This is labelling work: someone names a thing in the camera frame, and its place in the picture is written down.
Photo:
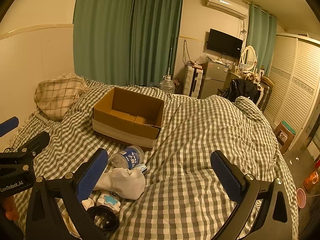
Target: white wall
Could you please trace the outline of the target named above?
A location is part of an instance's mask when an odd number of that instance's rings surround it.
[[[76,0],[15,0],[0,22],[0,34],[42,24],[71,24]]]
[[[241,0],[231,0],[249,9],[249,6]],[[239,18],[227,13],[205,7],[205,0],[183,0],[180,36],[188,38],[179,38],[177,57],[175,62],[174,77],[184,80],[185,70],[182,61],[183,41],[187,41],[188,51],[192,61],[197,60],[203,53],[208,53],[214,58],[220,57],[219,53],[206,49],[205,41],[208,40],[210,29],[215,29],[229,35],[242,39],[239,36],[243,22]],[[244,20],[244,26],[248,31],[249,17]],[[232,57],[227,57],[227,62],[233,62]]]
[[[288,30],[286,31],[286,33],[295,34],[295,35],[308,35],[308,32],[306,32],[306,31],[293,30],[293,29],[288,29]]]
[[[309,38],[320,41],[320,35],[319,34],[314,34],[314,33],[308,33]]]
[[[279,24],[277,24],[277,30],[276,30],[277,33],[285,33],[285,30],[284,28],[282,28]]]
[[[36,110],[38,83],[65,73],[74,73],[72,25],[30,27],[0,37],[0,123],[17,116],[23,125]],[[0,152],[16,130],[0,138]]]

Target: cardboard box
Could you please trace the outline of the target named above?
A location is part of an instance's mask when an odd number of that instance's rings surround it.
[[[114,87],[93,107],[93,130],[124,144],[152,148],[163,107],[161,99]]]

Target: green curtain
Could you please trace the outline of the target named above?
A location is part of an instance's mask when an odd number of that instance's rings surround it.
[[[76,0],[76,73],[122,86],[159,83],[168,63],[173,74],[181,7],[182,0]]]
[[[75,72],[105,84],[129,84],[132,0],[76,0]]]
[[[169,61],[173,75],[181,7],[182,0],[134,0],[130,36],[132,83],[159,83],[167,73]]]
[[[267,12],[264,13],[260,6],[250,5],[250,20],[247,46],[252,46],[258,55],[257,70],[261,66],[268,76],[275,47],[277,18]]]

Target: water bottle label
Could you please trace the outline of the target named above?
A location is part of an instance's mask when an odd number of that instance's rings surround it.
[[[129,170],[131,170],[140,163],[139,154],[136,152],[136,150],[132,148],[126,148],[119,153],[121,153],[123,157],[127,160]]]

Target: louvered door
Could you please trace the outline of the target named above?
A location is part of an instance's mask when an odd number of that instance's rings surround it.
[[[283,106],[275,118],[276,124],[286,120],[299,132],[311,111],[319,83],[319,70],[319,46],[299,40],[292,81],[289,84]]]
[[[273,121],[289,85],[296,49],[296,38],[277,36],[269,78],[274,87],[265,114]]]

